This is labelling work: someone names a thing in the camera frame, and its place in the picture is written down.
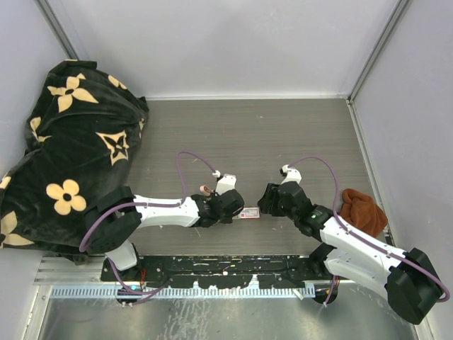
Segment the red white staple box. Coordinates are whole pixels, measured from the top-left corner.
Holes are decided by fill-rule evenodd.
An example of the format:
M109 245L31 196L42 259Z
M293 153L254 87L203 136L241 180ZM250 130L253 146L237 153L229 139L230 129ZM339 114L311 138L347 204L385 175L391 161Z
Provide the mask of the red white staple box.
M259 208L253 207L253 208L244 208L240 214L239 218L242 220L245 219L259 219L260 218L260 210Z

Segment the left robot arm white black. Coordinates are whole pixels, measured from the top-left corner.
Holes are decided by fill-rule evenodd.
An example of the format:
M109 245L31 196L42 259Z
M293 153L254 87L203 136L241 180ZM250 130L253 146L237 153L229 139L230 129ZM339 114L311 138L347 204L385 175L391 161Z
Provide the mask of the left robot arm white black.
M236 189L211 191L181 199L155 199L133 195L130 187L115 189L84 213L87 231L79 250L104 254L114 274L138 281L148 273L129 237L154 226L211 227L229 224L244 208Z

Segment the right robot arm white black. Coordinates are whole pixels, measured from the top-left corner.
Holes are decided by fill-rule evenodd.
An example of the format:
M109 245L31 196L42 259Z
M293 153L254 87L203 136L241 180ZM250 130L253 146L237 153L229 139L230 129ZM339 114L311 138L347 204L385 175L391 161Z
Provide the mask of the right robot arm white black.
M352 280L383 297L411 324L420 324L435 304L449 298L423 251L405 251L369 236L313 204L295 181L269 183L258 207L263 214L289 218L303 235L320 242L310 256L314 276Z

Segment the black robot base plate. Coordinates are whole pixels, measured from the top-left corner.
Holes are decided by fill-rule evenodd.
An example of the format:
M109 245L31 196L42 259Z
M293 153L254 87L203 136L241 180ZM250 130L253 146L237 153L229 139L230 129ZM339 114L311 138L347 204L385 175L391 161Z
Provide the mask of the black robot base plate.
M124 282L150 286L245 288L253 279L260 289L303 288L308 281L330 283L325 267L308 256L141 256L138 267L120 272Z

